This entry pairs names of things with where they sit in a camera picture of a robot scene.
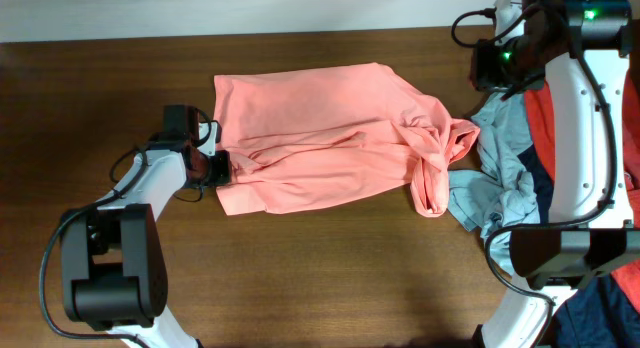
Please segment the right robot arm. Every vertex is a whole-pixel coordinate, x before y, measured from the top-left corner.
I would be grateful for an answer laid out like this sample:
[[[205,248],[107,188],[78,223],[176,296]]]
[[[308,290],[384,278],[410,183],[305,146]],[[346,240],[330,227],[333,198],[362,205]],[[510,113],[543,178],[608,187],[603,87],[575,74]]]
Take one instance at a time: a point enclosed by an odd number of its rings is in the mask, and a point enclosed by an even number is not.
[[[479,91],[548,88],[555,178],[549,219],[507,227],[513,275],[478,347],[533,347],[557,308],[639,256],[625,187],[622,103],[633,44],[628,0],[496,0],[473,45]]]

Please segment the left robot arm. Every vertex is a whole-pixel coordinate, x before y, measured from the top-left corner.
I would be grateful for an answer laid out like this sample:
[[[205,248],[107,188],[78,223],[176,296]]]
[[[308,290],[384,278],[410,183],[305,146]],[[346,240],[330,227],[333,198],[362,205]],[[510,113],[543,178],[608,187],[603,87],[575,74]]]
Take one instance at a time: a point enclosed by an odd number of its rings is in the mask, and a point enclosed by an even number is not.
[[[157,230],[182,189],[203,192],[230,181],[229,155],[217,150],[221,128],[204,111],[168,105],[163,126],[123,154],[127,173],[103,198],[72,209],[50,240],[61,249],[63,308],[87,333],[76,340],[120,340],[129,347],[198,347],[168,307],[168,275]]]

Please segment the salmon pink shirt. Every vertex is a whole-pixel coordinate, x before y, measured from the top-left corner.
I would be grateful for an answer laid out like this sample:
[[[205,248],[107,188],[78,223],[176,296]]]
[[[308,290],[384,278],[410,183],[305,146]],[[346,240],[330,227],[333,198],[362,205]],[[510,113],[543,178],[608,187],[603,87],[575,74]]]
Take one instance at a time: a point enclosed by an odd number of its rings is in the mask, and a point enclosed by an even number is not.
[[[231,160],[217,195],[229,215],[324,209],[407,186],[416,212],[438,217],[449,167],[480,132],[378,63],[218,75],[214,87]]]

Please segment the navy blue garment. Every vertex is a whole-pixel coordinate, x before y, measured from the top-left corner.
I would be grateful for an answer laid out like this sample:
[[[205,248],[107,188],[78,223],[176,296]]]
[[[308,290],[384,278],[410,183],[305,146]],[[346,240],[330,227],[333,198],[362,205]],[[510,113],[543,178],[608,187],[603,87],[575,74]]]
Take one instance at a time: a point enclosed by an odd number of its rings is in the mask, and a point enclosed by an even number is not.
[[[639,263],[590,282],[558,308],[547,343],[563,348],[639,345]]]

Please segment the red shirt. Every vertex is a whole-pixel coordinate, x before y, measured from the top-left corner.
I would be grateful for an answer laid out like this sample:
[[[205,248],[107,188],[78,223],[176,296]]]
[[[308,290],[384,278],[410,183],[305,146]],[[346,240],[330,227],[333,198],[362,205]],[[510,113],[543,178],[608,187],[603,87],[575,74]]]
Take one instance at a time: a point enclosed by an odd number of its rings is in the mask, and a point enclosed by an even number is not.
[[[548,86],[524,94],[524,107],[533,145],[519,159],[534,177],[540,219],[548,219],[555,178],[553,104]],[[623,101],[623,158],[625,184],[639,226],[639,94],[630,75],[626,76]],[[639,307],[639,262],[616,269],[612,276],[634,308]]]

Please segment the grey shirt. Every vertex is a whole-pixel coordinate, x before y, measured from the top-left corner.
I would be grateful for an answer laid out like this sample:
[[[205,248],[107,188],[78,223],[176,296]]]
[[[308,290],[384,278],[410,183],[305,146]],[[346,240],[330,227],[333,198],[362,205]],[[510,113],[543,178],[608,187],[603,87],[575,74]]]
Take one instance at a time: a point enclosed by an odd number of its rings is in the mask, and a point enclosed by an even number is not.
[[[533,146],[524,96],[493,94],[471,121],[480,128],[481,167],[449,173],[449,212],[483,241],[505,227],[538,224],[534,177],[518,158]]]

